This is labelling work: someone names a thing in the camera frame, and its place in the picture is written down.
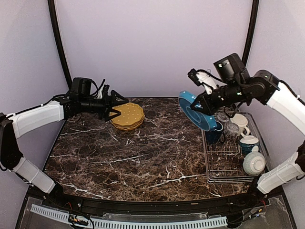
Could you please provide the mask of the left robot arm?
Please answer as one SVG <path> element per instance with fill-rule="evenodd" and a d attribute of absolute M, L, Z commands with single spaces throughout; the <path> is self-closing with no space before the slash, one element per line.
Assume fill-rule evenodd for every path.
<path fill-rule="evenodd" d="M 101 98 L 68 91 L 53 97 L 49 102 L 23 112 L 0 115 L 0 168 L 9 170 L 49 194 L 49 201 L 57 208 L 67 204 L 67 197 L 59 190 L 61 186 L 26 159 L 17 140 L 23 135 L 45 125 L 67 120 L 81 113 L 97 113 L 100 119 L 110 121 L 120 116 L 114 107 L 128 103 L 128 99 L 116 91 L 105 91 Z"/>

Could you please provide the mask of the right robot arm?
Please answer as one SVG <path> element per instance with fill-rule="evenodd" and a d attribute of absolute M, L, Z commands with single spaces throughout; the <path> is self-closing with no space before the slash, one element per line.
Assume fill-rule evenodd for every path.
<path fill-rule="evenodd" d="M 192 69 L 188 72 L 188 77 L 197 86 L 204 85 L 208 88 L 190 105 L 196 114 L 212 116 L 221 107 L 234 103 L 250 104 L 256 99 L 280 113 L 301 133 L 305 132 L 305 104 L 284 81 L 266 70 L 259 70 L 253 77 L 246 69 L 221 70 L 219 75 L 224 85 L 213 87 L 205 82 L 212 77 L 207 71 Z M 254 188 L 244 195 L 243 203 L 253 207 L 261 200 L 262 194 L 269 193 L 297 176 L 305 176 L 304 144 L 285 162 L 255 180 Z"/>

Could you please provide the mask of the yellow polka dot plate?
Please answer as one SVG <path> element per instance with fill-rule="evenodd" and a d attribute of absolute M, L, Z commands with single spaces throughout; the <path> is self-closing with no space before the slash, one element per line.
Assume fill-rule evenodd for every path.
<path fill-rule="evenodd" d="M 138 104 L 126 103 L 115 106 L 114 110 L 121 112 L 121 114 L 111 120 L 113 124 L 120 126 L 132 126 L 144 120 L 143 108 Z"/>
<path fill-rule="evenodd" d="M 133 129 L 138 128 L 142 123 L 143 123 L 143 120 L 141 120 L 137 123 L 134 123 L 133 125 L 119 125 L 119 124 L 112 122 L 114 127 L 116 127 L 117 129 L 120 129 L 120 130 L 133 130 Z"/>

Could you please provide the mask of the blue polka dot plate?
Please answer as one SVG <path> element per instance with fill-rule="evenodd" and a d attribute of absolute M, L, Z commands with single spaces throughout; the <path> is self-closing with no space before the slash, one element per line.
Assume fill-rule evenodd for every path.
<path fill-rule="evenodd" d="M 214 116 L 203 114 L 193 110 L 191 104 L 196 100 L 196 96 L 188 91 L 181 91 L 178 102 L 185 115 L 200 129 L 212 131 L 217 127 Z"/>

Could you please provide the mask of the dark blue mug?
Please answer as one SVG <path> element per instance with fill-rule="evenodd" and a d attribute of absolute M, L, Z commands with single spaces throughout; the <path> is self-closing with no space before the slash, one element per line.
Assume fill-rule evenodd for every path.
<path fill-rule="evenodd" d="M 226 141 L 224 126 L 216 121 L 216 127 L 209 132 L 205 132 L 206 142 L 209 144 L 224 143 Z"/>

